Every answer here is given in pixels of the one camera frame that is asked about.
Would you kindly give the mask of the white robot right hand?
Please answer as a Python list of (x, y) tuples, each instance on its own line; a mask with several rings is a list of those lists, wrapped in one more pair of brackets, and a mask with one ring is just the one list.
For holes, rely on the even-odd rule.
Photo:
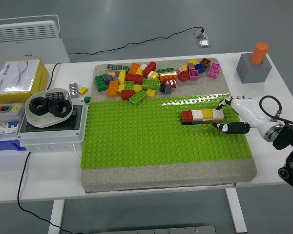
[(223, 99), (216, 109), (220, 110), (225, 105), (230, 105), (243, 119), (243, 122), (212, 124), (215, 128), (226, 134), (246, 134), (250, 128), (256, 128), (263, 139), (270, 141), (270, 135), (281, 126), (278, 122), (271, 122), (260, 109), (259, 103), (252, 98), (245, 96), (228, 97)]

